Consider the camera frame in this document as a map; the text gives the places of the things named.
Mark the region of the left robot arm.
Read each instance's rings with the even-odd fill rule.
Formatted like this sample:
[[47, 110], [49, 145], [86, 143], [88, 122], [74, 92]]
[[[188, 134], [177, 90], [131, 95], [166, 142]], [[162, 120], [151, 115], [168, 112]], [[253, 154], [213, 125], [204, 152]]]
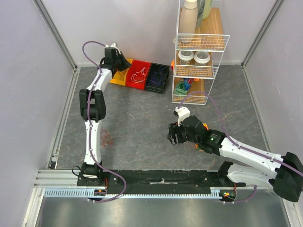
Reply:
[[98, 65], [95, 78], [86, 89], [79, 91], [80, 114], [86, 128], [86, 151], [78, 175], [78, 186], [108, 187], [100, 153], [101, 124], [106, 116], [104, 91], [117, 71], [124, 71], [130, 66], [117, 47], [106, 45], [105, 56]]

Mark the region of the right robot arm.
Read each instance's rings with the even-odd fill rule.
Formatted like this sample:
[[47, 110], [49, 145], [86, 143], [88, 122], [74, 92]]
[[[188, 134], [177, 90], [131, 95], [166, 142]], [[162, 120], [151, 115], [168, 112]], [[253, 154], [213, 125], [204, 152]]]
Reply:
[[201, 151], [240, 161], [246, 166], [224, 162], [217, 174], [222, 186], [253, 184], [273, 189], [281, 198], [298, 202], [303, 190], [303, 165], [296, 154], [274, 154], [240, 144], [232, 137], [204, 126], [195, 116], [168, 126], [171, 144], [192, 142]]

